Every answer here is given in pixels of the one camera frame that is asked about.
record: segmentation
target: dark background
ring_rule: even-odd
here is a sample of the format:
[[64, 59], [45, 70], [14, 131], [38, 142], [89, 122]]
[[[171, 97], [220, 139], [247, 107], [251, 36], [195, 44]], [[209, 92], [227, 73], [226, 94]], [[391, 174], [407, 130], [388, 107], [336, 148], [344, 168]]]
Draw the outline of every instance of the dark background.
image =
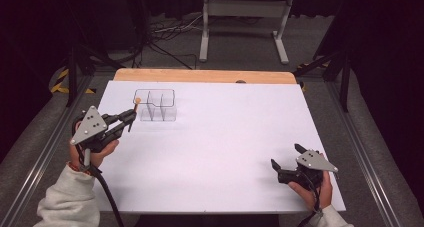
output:
[[[420, 0], [344, 0], [340, 5], [341, 1], [295, 0], [292, 14], [338, 13], [317, 54], [350, 51], [362, 95], [423, 210], [423, 4]], [[99, 6], [106, 2], [113, 6], [102, 11]], [[50, 99], [49, 80], [63, 66], [72, 43], [78, 40], [105, 53], [130, 49], [136, 33], [126, 0], [0, 3], [2, 160]], [[201, 0], [146, 0], [146, 4], [153, 14], [175, 18], [202, 6]], [[100, 27], [105, 26], [105, 18], [121, 25]]]

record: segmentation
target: sleeve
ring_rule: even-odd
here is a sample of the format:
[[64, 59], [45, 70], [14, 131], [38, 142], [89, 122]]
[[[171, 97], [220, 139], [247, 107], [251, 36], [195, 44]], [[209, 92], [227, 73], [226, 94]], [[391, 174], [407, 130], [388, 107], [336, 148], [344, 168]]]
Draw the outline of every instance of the sleeve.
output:
[[35, 227], [98, 226], [100, 212], [93, 192], [94, 177], [73, 171], [68, 165], [56, 184], [49, 187], [38, 204], [43, 218]]
[[309, 224], [314, 227], [353, 227], [353, 225], [346, 223], [332, 205], [322, 209], [322, 214], [322, 217], [319, 215], [312, 217]]

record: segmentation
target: white table surface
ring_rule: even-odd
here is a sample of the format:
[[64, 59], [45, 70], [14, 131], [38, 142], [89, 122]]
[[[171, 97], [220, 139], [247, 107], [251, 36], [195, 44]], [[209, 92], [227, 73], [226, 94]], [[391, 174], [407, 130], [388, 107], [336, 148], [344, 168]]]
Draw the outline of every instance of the white table surface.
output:
[[[98, 107], [119, 114], [134, 107], [137, 89], [173, 89], [175, 122], [134, 121], [100, 169], [121, 212], [158, 214], [276, 214], [306, 211], [278, 183], [270, 159], [294, 169], [299, 143], [325, 154], [296, 84], [110, 81]], [[343, 211], [330, 174], [333, 205]], [[100, 184], [102, 211], [111, 207]]]

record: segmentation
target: human hand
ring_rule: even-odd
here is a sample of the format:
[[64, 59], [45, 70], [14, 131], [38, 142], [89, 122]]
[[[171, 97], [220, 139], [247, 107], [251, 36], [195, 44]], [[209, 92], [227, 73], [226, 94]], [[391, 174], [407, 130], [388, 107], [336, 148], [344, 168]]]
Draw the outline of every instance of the human hand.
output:
[[[80, 123], [77, 123], [75, 129], [78, 129]], [[107, 144], [105, 146], [105, 148], [99, 152], [99, 153], [91, 153], [90, 154], [90, 162], [92, 165], [94, 165], [95, 167], [99, 167], [101, 165], [101, 163], [103, 162], [103, 159], [112, 154], [113, 151], [115, 151], [116, 146], [118, 146], [119, 144], [119, 140], [113, 140], [111, 141], [109, 144]], [[71, 157], [71, 164], [73, 166], [80, 166], [80, 161], [79, 161], [79, 154], [78, 154], [78, 150], [77, 148], [80, 148], [80, 146], [75, 146], [72, 144], [69, 144], [69, 155]]]
[[[322, 184], [317, 188], [317, 192], [320, 193], [319, 201], [320, 208], [331, 205], [331, 199], [333, 196], [333, 186], [330, 181], [330, 174], [328, 171], [323, 171]], [[306, 190], [296, 182], [289, 182], [288, 185], [292, 188], [302, 199], [305, 201], [308, 210], [313, 211], [315, 206], [315, 195], [313, 191]]]

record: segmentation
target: metal stand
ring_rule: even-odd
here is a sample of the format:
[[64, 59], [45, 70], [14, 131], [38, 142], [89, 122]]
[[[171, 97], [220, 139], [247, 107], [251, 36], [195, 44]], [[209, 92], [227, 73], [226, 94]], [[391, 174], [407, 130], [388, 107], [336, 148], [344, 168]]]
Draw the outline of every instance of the metal stand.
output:
[[273, 38], [282, 64], [288, 64], [286, 50], [281, 37], [289, 17], [293, 0], [287, 1], [241, 1], [241, 0], [203, 0], [203, 32], [200, 44], [199, 61], [208, 59], [209, 16], [249, 16], [281, 18], [278, 31], [273, 31]]

